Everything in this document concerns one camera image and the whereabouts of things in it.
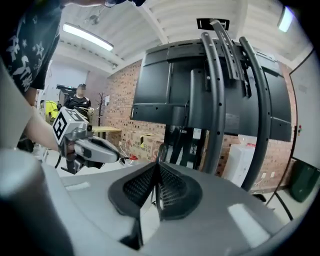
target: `floor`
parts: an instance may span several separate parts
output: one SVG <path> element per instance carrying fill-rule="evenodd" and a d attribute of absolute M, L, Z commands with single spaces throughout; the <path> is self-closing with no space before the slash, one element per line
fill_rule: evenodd
<path fill-rule="evenodd" d="M 46 163 L 52 166 L 55 166 L 58 160 L 59 154 L 55 151 L 50 150 L 47 158 Z M 73 176 L 64 170 L 61 167 L 66 166 L 66 160 L 62 158 L 57 172 L 60 177 L 66 176 Z M 76 175 L 88 175 L 88 174 L 96 174 L 96 173 L 103 173 L 103 172 L 110 172 L 117 169 L 121 169 L 123 166 L 119 162 L 115 163 L 106 163 L 101 169 L 97 168 L 87 168 L 84 167 L 80 170 Z M 302 203 L 295 201 L 286 190 L 281 190 L 278 192 L 284 203 L 287 205 L 288 209 L 290 210 L 293 218 L 297 218 L 304 214 L 306 210 L 309 208 L 311 203 L 314 200 L 318 190 L 320 187 L 320 182 L 317 183 L 309 197 Z M 263 194 L 268 201 L 271 197 L 272 193 L 265 193 Z M 146 200 L 145 204 L 140 209 L 140 220 L 141 220 L 141 230 L 142 230 L 142 238 L 143 242 L 146 243 L 152 235 L 157 231 L 158 227 L 160 226 L 159 214 L 157 208 L 152 204 L 155 198 L 151 198 L 151 194 L 149 198 Z M 280 204 L 279 200 L 274 196 L 271 202 L 269 203 L 268 207 L 273 209 L 275 214 L 279 217 L 283 225 L 286 225 L 290 222 L 288 215 L 286 214 L 284 208 Z"/>

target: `green trash bin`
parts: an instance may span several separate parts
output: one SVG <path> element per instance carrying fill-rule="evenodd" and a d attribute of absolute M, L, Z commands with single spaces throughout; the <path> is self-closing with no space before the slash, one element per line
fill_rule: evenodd
<path fill-rule="evenodd" d="M 319 176 L 320 172 L 316 168 L 297 160 L 293 164 L 289 181 L 290 195 L 302 203 L 310 195 Z"/>

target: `cardboard box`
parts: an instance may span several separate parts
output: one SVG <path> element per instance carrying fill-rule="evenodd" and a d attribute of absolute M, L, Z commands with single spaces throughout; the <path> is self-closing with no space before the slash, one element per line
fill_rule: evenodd
<path fill-rule="evenodd" d="M 157 158 L 160 145 L 164 142 L 161 133 L 148 133 L 145 131 L 131 131 L 126 140 L 129 153 L 139 160 L 154 162 Z"/>

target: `white ceiling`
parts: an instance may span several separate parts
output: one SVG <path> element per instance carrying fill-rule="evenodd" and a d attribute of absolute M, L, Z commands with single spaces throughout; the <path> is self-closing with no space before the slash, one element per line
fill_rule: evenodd
<path fill-rule="evenodd" d="M 166 43 L 198 39 L 204 30 L 197 18 L 230 20 L 228 34 L 237 41 L 245 36 L 252 46 L 274 54 L 294 68 L 311 51 L 296 20 L 287 33 L 278 29 L 282 5 L 276 0 L 146 0 L 141 7 L 130 2 L 112 8 L 69 5 L 66 22 L 80 26 L 114 45 L 107 51 L 60 29 L 54 59 L 111 75 L 140 60 L 145 50 Z M 97 24 L 90 19 L 97 16 Z M 214 31 L 209 31 L 216 38 Z"/>

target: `black monitor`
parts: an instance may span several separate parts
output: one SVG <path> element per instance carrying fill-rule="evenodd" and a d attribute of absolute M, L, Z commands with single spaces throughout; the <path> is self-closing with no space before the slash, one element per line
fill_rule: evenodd
<path fill-rule="evenodd" d="M 213 42 L 224 80 L 224 133 L 256 137 L 259 119 L 256 81 L 243 48 L 239 43 L 234 44 L 245 81 L 230 79 L 223 44 L 219 40 Z M 286 81 L 274 58 L 255 52 L 264 71 L 270 96 L 269 138 L 290 142 L 292 120 Z M 131 119 L 210 130 L 212 97 L 209 77 L 207 56 L 200 39 L 149 49 L 141 65 Z"/>

